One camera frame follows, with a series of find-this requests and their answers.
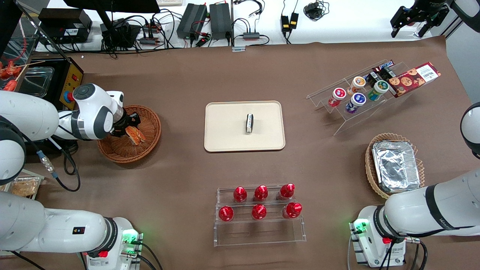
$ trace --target white table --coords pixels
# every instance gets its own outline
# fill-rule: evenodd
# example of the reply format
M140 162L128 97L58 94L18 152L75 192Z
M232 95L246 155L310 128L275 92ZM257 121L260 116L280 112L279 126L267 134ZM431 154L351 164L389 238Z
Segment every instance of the white table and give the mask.
M260 20L257 22L257 32L261 35L270 37L269 44L285 44L286 41L280 31L280 14L283 8L283 2L281 0L264 0L265 7ZM293 11L295 6L295 0L286 0L286 7L284 15L288 15ZM311 42L322 43L348 43L348 42L383 42L383 41L411 41L418 40L413 36L415 27L403 27L396 38L392 38L390 33L392 28L390 26L390 20L394 16L395 12L400 6L410 7L414 0L331 0L330 1L330 13L325 15L317 22L309 20L303 14L303 8L312 2L312 0L299 0L296 13L299 13L298 27L293 30L290 38L291 43L305 44ZM173 12L183 14L187 3L204 4L205 0L185 0L182 6L167 7ZM68 8L63 0L50 0L48 8ZM255 11L258 5L253 1L243 2L238 5L234 5L234 18L245 18L250 22L250 25L254 26L254 20L257 18L248 18L248 15ZM100 50L101 46L101 32L100 24L101 20L96 11L85 11L93 21L92 30L85 43L78 43L80 50ZM141 15L148 20L152 17L152 14L141 13L123 13L114 12L113 18L126 18L132 15ZM157 15L156 18L161 18L167 15ZM143 20L139 17L134 18L143 23ZM171 16L167 16L161 20L162 23L171 22ZM175 30L172 30L172 23L165 25L166 34L169 36L173 31L173 37L170 40L171 44L175 47L183 48L185 42L183 39L177 37L176 29L179 20L175 20ZM210 32L210 25L204 25L203 32ZM245 24L237 21L235 23L235 35L243 34L245 32ZM431 37L430 33L427 33L425 37ZM245 46L249 44L262 43L259 41L244 41L241 37L235 40L236 46ZM213 46L227 46L226 40L219 40L212 42ZM143 49L151 49L152 46L143 46ZM37 51L46 51L43 45L37 47Z

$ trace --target beige tray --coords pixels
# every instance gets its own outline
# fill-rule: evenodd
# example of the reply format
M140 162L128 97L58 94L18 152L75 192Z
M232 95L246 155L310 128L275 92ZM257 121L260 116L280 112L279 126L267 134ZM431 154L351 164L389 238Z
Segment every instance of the beige tray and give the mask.
M247 114L253 131L245 132ZM205 108L204 147L209 152L265 151L285 147L278 101L213 102Z

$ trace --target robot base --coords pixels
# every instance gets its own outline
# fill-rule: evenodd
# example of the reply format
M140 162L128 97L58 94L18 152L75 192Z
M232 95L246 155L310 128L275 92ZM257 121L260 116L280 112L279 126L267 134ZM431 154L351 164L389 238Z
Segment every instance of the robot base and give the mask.
M377 232L373 223L373 213L377 207L367 206L358 218L350 223L350 233L352 234L352 242L358 264L366 264L370 267L380 267L382 261L390 248L390 243L385 244L383 238ZM363 233L353 234L354 231L362 230ZM392 254L390 256L390 266L401 266L404 262L405 241L394 244Z
M125 253L138 252L136 245L126 243L126 240L140 241L143 234L133 229L132 224L124 218L113 218L118 226L118 236L114 246L105 258L86 256L88 270L133 270L138 269L135 258L129 258Z

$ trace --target keyboard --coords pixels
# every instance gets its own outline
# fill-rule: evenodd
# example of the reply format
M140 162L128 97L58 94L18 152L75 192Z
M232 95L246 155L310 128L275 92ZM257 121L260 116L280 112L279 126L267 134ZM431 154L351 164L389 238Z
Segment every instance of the keyboard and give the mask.
M183 0L156 0L159 7L165 6L181 6L183 4Z

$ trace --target red bottle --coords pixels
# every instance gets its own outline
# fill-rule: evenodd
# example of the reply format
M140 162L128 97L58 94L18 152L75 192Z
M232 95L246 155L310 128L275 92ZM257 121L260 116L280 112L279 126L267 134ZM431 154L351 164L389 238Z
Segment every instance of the red bottle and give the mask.
M252 208L252 217L254 220L262 220L267 216L267 208L263 204L257 204Z
M295 191L295 185L292 183L285 184L280 188L278 195L276 196L277 200L289 200L293 197L293 192Z
M284 219L294 219L300 215L301 210L301 204L291 202L283 207L282 216Z
M268 196L268 190L267 187L263 184L258 186L258 188L255 189L255 194L253 195L253 199L255 201L265 201Z
M235 189L235 191L233 192L233 199L236 201L236 202L242 202L244 200L247 199L247 191L239 186Z
M224 206L218 211L218 217L223 221L232 221L233 219L233 209L230 206Z

